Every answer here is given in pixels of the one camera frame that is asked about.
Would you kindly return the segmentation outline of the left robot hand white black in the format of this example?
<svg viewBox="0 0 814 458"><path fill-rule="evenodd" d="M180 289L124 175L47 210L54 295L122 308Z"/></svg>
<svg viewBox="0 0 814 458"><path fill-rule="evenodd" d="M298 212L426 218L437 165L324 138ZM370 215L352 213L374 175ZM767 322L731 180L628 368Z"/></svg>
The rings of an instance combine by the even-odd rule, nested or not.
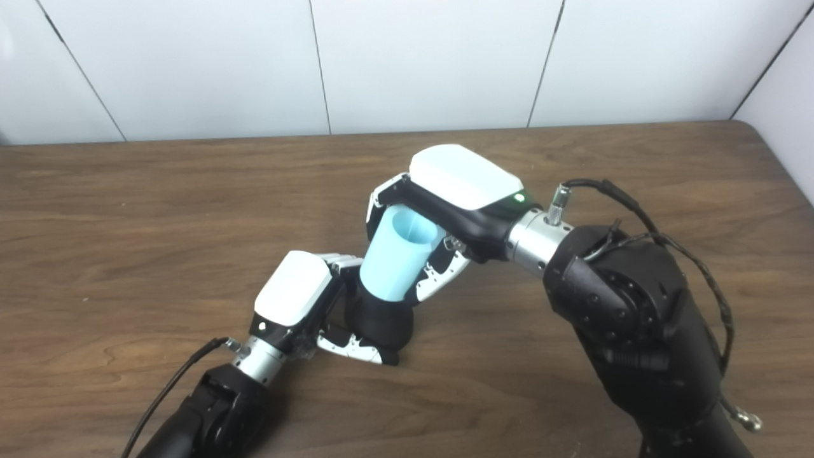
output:
<svg viewBox="0 0 814 458"><path fill-rule="evenodd" d="M315 350L395 367L396 352L385 350L358 331L329 323L341 300L360 296L362 258L340 253L288 252L262 287L240 367L280 367L292 357L309 357Z"/></svg>

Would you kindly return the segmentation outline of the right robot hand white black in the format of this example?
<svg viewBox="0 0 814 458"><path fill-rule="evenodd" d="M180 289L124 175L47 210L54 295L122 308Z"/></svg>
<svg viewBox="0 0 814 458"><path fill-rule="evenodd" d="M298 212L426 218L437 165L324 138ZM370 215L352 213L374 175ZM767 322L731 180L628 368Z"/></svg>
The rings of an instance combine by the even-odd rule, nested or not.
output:
<svg viewBox="0 0 814 458"><path fill-rule="evenodd" d="M361 285L379 302L416 305L470 263L506 261L514 226L541 209L518 177L474 151L425 148L370 194Z"/></svg>

